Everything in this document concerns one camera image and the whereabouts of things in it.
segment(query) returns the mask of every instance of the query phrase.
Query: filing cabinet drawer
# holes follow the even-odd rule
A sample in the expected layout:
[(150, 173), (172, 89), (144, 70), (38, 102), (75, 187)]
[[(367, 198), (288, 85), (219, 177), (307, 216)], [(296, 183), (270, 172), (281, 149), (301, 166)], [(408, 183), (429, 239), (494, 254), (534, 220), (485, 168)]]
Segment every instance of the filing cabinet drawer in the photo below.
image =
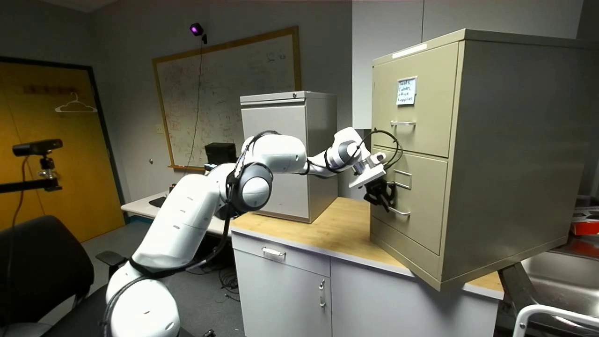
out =
[(318, 254), (311, 254), (307, 250), (300, 250), (288, 245), (279, 245), (273, 241), (264, 241), (258, 237), (249, 237), (243, 233), (232, 235), (234, 250), (243, 250), (247, 254), (255, 254), (272, 261), (279, 261), (285, 265), (300, 267), (305, 271), (313, 271), (318, 275), (330, 275), (330, 260)]
[(397, 205), (391, 211), (373, 213), (374, 220), (440, 254), (446, 222), (447, 160), (406, 151), (388, 172), (388, 181), (395, 183)]
[[(447, 157), (457, 59), (459, 42), (423, 50), (418, 55), (376, 59), (373, 125), (391, 130), (404, 149)], [(410, 89), (414, 102), (399, 102)], [(373, 143), (376, 142), (391, 145), (386, 136), (374, 134)]]

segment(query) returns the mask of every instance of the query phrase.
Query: office chair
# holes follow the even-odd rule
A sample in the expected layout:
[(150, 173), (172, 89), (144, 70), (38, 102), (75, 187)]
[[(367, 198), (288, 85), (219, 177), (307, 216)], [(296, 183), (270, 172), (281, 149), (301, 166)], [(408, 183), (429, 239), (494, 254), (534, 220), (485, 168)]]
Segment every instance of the office chair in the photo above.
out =
[[(105, 288), (88, 293), (94, 263), (60, 218), (43, 215), (8, 228), (0, 231), (0, 248), (2, 337), (101, 334)], [(75, 303), (62, 319), (54, 325), (39, 323), (69, 297)]]

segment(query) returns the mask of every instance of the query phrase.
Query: desk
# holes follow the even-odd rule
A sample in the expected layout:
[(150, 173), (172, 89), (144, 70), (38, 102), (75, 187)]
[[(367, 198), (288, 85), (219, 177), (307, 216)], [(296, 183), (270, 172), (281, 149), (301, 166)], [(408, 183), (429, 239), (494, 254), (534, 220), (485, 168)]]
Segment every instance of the desk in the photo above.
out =
[(492, 337), (498, 273), (440, 293), (371, 243), (371, 205), (337, 198), (315, 222), (234, 218), (245, 334)]
[[(120, 205), (120, 209), (127, 211), (129, 215), (154, 218), (161, 207), (152, 205), (150, 200), (159, 198), (159, 196), (167, 196), (167, 194), (169, 194), (167, 190), (155, 192), (146, 198), (127, 201), (127, 203)], [(223, 230), (225, 230), (225, 220), (212, 216), (208, 231), (223, 233)]]

